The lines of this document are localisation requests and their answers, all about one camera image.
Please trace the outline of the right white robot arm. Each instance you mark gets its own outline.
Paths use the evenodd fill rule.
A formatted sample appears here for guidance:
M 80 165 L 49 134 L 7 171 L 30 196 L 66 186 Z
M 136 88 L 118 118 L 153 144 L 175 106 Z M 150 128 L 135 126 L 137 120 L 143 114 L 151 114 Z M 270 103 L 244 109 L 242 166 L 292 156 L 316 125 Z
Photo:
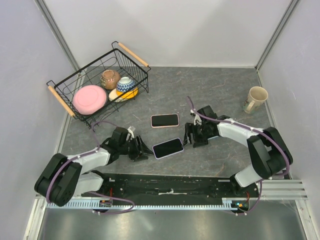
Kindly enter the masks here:
M 226 115 L 217 116 L 209 105 L 199 110 L 192 107 L 190 114 L 194 120 L 185 124 L 184 145 L 199 148 L 222 137 L 248 149 L 251 164 L 230 177 L 229 191 L 233 196 L 242 196 L 253 183 L 289 172 L 293 157 L 276 128 L 255 128 Z

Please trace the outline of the blue patterned bowl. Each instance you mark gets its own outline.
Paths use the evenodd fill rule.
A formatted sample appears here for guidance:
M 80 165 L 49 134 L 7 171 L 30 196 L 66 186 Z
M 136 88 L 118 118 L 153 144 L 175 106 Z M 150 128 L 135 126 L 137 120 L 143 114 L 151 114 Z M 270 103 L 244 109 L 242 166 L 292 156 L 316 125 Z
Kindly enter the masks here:
M 129 77 L 121 77 L 117 82 L 116 91 L 121 95 L 133 89 L 135 86 L 134 80 Z

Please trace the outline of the cream mug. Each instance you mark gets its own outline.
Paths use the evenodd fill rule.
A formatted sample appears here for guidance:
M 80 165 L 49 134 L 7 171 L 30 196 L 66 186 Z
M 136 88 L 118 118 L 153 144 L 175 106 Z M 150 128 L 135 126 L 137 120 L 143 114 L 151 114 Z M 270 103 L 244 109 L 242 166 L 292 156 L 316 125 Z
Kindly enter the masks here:
M 245 113 L 251 114 L 256 111 L 262 104 L 266 102 L 269 94 L 266 89 L 260 86 L 253 86 L 247 95 L 247 98 L 242 106 Z

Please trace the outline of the brown ceramic bowl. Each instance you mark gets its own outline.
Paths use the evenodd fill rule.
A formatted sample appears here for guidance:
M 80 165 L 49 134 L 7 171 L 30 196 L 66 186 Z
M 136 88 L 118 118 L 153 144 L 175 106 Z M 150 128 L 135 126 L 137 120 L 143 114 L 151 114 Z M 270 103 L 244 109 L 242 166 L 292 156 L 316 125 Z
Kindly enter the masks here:
M 120 79 L 121 76 L 116 70 L 108 69 L 101 74 L 100 83 L 106 90 L 113 90 Z

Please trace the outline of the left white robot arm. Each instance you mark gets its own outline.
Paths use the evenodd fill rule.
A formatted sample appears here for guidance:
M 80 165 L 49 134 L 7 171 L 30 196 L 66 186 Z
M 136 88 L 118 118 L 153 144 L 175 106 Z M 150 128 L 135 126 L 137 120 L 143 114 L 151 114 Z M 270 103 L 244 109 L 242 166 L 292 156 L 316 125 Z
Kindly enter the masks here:
M 90 151 L 69 156 L 54 154 L 35 182 L 34 190 L 59 207 L 87 192 L 106 196 L 110 185 L 100 173 L 94 172 L 95 168 L 107 166 L 120 156 L 128 156 L 135 162 L 153 154 L 134 130 L 134 127 L 116 127 L 111 137 Z

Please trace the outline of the pink plate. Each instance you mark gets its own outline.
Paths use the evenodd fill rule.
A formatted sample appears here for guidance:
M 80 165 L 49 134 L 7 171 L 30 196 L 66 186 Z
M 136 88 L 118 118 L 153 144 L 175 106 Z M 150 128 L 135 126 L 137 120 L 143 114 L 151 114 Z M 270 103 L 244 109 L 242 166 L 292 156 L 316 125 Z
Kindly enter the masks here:
M 82 115 L 91 115 L 107 102 L 106 91 L 97 85 L 87 85 L 79 89 L 72 100 L 76 110 Z

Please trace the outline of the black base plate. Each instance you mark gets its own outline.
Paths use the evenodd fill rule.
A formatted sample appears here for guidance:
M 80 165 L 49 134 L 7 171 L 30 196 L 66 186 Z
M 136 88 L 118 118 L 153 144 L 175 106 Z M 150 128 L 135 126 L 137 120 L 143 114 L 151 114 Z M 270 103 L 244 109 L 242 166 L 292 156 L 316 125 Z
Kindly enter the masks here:
M 256 198 L 253 183 L 236 187 L 227 177 L 101 173 L 99 194 L 133 201 L 142 206 L 220 205 L 223 198 Z

